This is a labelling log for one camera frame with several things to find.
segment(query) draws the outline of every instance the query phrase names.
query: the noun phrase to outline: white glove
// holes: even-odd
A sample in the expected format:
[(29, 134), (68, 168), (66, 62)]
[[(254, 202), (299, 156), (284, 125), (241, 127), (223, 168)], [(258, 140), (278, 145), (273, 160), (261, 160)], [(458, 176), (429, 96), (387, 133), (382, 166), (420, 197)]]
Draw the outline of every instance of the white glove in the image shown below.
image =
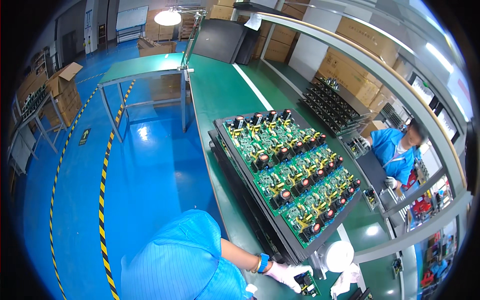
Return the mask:
[(387, 179), (385, 179), (385, 184), (387, 185), (387, 187), (391, 187), (392, 190), (394, 190), (396, 189), (398, 182), (396, 181), (395, 178), (387, 176)]
[(363, 148), (365, 148), (367, 150), (370, 150), (372, 148), (372, 145), (370, 145), (370, 142), (366, 138), (364, 138), (363, 136), (359, 137), (358, 141), (363, 146)]
[(276, 281), (286, 284), (294, 292), (299, 294), (301, 292), (301, 288), (298, 282), (295, 281), (294, 276), (300, 275), (307, 271), (309, 271), (313, 276), (312, 267), (309, 265), (286, 265), (273, 262), (270, 270), (265, 272), (264, 275), (268, 275)]

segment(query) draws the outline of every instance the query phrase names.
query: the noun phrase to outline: blue watch strap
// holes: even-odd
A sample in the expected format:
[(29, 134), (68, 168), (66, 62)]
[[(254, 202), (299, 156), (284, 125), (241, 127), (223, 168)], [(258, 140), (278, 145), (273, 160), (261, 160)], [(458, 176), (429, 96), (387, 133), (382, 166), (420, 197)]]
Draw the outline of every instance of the blue watch strap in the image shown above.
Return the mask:
[(258, 273), (262, 273), (264, 269), (267, 267), (269, 258), (270, 256), (268, 256), (267, 254), (260, 253), (261, 262), (260, 262), (260, 268), (258, 268)]

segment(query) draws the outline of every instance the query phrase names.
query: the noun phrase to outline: green circuit board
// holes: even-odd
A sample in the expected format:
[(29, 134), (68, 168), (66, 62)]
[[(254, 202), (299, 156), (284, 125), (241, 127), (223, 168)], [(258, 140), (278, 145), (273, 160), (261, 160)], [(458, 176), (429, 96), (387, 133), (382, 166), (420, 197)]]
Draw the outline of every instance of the green circuit board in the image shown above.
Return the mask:
[(306, 248), (343, 210), (360, 182), (343, 168), (343, 158), (328, 148), (324, 134), (301, 129), (283, 118), (286, 114), (237, 116), (223, 126), (272, 214), (282, 216)]

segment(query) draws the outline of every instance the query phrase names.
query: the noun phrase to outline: whiteboard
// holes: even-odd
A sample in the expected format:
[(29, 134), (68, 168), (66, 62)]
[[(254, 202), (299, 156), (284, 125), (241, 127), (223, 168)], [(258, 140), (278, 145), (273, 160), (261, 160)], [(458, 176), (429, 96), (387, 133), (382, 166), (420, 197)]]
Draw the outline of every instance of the whiteboard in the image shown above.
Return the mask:
[(147, 11), (148, 5), (119, 12), (117, 14), (117, 31), (145, 25), (147, 22)]

